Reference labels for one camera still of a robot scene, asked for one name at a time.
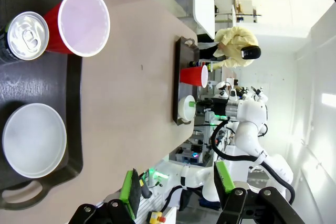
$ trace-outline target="black tray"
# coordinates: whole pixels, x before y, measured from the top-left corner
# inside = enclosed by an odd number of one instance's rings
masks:
[[[44,15],[62,0],[0,0],[0,27],[21,12]],[[67,149],[60,165],[46,177],[36,179],[42,191],[34,198],[7,203],[4,190],[15,190],[33,179],[16,173],[0,151],[0,209],[21,210],[39,203],[51,188],[75,178],[82,170],[80,84],[82,58],[45,52],[37,60],[0,65],[0,136],[9,116],[20,106],[44,103],[53,107],[67,128]]]
[[[181,37],[175,43],[175,65],[174,65],[174,92],[173,92],[173,120],[177,125],[190,124],[183,122],[178,117],[179,100],[187,95],[197,99],[197,87],[180,83],[180,70],[188,67],[189,61],[199,60],[199,48],[193,39]]]

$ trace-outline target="black cable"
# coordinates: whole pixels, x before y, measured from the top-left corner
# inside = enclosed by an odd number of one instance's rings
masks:
[[[223,121],[222,123],[219,124],[219,126],[214,130],[213,134],[211,135],[211,146],[212,146],[212,149],[214,150],[214,152],[217,153],[218,156],[220,156],[221,158],[223,159],[226,159],[226,160],[230,160],[230,161],[251,161],[251,162],[255,162],[257,160],[256,157],[253,157],[253,156],[249,156],[249,155],[241,155],[241,156],[230,156],[230,155],[227,155],[223,152],[221,152],[217,146],[216,146],[216,143],[215,143],[215,139],[216,139],[216,135],[217,133],[220,131],[220,129],[228,123],[228,120],[226,121]],[[294,199],[295,199],[295,190],[294,188],[289,184],[287,183],[286,181],[284,181],[282,178],[280,178],[280,176],[268,165],[264,162],[261,163],[261,166],[263,168],[265,168],[269,173],[270,175],[282,186],[284,186],[285,188],[287,188],[289,191],[290,191],[290,199],[289,199],[289,203],[292,204]]]
[[[158,182],[156,182],[155,186],[158,186],[159,184],[160,184],[160,182],[158,181]],[[148,189],[154,188],[155,186],[151,186]]]
[[[163,208],[161,209],[160,212],[164,212],[166,210],[166,208],[168,207],[169,205],[169,202],[170,200],[172,199],[172,196],[173,196],[173,193],[176,191],[176,190],[179,190],[183,188],[182,186],[175,186],[173,187],[173,189],[169,192],[169,195],[166,199],[166,203],[164,204]],[[203,195],[200,191],[197,190],[197,188],[190,188],[190,187],[187,187],[187,190],[189,191],[192,191],[193,193],[197,194],[198,196],[200,196],[201,198],[203,198]]]
[[[168,207],[169,202],[170,202],[170,200],[171,200],[171,198],[172,198],[173,193],[174,193],[176,190],[179,190],[179,189],[181,189],[181,188],[182,188],[182,186],[175,186],[175,187],[173,187],[173,189],[169,192],[169,195],[168,195],[168,197],[167,197],[167,199],[166,199],[166,203],[164,204],[164,206],[163,206],[163,208],[161,209],[160,212],[164,212],[164,211],[166,210],[166,208]]]
[[[264,126],[266,126],[266,131],[265,131],[263,134],[260,134],[258,137],[265,136],[265,135],[266,135],[266,133],[268,132],[268,127],[267,127],[267,124],[264,124]]]
[[[236,134],[231,128],[226,127],[228,130],[231,130],[233,134]]]

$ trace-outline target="yellow protective gown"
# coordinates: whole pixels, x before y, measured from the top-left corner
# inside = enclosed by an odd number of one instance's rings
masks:
[[[221,42],[226,47],[225,50],[217,49],[214,52],[215,57],[225,55],[227,60],[213,64],[213,69],[225,66],[227,68],[245,67],[250,65],[253,60],[244,60],[241,56],[241,49],[248,46],[257,46],[256,36],[248,29],[240,26],[221,29],[216,33],[215,42]]]

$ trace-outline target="screw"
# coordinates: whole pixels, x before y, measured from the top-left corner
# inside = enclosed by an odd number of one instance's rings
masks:
[[[243,194],[243,191],[242,191],[242,190],[236,190],[236,191],[235,191],[235,195],[240,196],[240,195],[242,195],[242,194]]]
[[[265,194],[266,196],[270,196],[270,195],[271,195],[271,191],[270,191],[270,190],[266,190],[266,191],[264,191],[264,194]]]

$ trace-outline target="beige tabletop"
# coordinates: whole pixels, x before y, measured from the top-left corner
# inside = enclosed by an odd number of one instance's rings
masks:
[[[172,120],[174,43],[196,35],[154,0],[104,0],[111,33],[104,50],[83,60],[79,176],[27,210],[0,210],[0,223],[65,223],[84,203],[118,190],[126,171],[139,173],[193,130]]]

